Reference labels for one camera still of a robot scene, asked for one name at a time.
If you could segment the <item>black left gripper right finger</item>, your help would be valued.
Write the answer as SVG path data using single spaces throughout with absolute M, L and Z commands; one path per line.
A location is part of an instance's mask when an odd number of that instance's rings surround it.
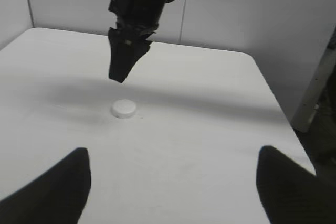
M 335 223 L 335 185 L 273 146 L 259 151 L 256 187 L 270 223 Z

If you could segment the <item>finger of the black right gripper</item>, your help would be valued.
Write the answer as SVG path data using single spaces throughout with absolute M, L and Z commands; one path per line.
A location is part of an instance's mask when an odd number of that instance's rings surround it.
M 148 37 L 155 33 L 156 29 L 157 26 L 109 29 L 109 79 L 119 83 L 125 81 L 137 61 L 150 50 L 152 42 Z

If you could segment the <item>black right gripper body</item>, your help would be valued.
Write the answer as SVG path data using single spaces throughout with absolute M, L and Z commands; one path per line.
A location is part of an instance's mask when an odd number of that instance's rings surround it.
M 166 0 L 111 0 L 109 11 L 117 17 L 116 28 L 132 34 L 151 34 L 159 27 Z

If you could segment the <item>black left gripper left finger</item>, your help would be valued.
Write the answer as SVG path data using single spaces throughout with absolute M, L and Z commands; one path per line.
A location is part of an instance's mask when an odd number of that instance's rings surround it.
M 78 223 L 90 188 L 89 152 L 80 147 L 1 200 L 1 223 Z

